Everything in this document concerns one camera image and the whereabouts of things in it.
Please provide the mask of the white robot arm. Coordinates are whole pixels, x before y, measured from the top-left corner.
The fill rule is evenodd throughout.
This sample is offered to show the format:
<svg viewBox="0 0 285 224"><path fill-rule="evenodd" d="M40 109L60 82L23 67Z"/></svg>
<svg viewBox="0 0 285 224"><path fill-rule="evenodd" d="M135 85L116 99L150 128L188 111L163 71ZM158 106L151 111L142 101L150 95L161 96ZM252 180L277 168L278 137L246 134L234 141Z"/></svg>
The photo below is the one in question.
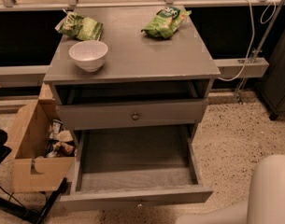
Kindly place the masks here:
<svg viewBox="0 0 285 224"><path fill-rule="evenodd" d="M176 224L285 224L285 155L269 156L256 166L246 201L182 215Z"/></svg>

